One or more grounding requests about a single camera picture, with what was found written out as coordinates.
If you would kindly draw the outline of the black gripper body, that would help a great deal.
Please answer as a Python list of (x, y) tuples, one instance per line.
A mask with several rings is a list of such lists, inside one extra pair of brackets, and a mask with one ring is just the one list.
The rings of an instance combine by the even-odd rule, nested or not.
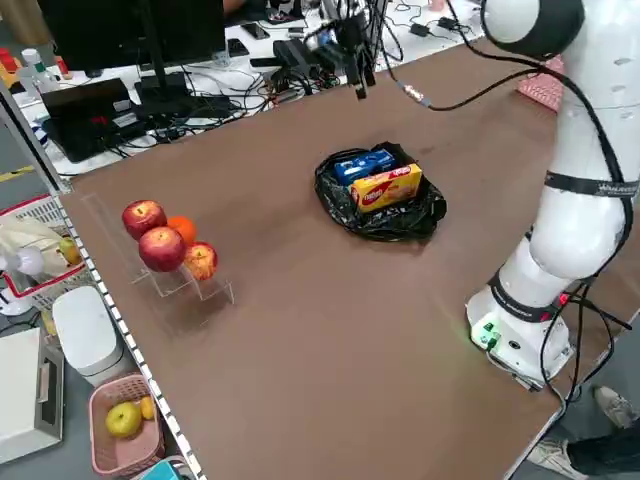
[(343, 53), (359, 53), (368, 49), (365, 17), (338, 19), (334, 24), (336, 43)]

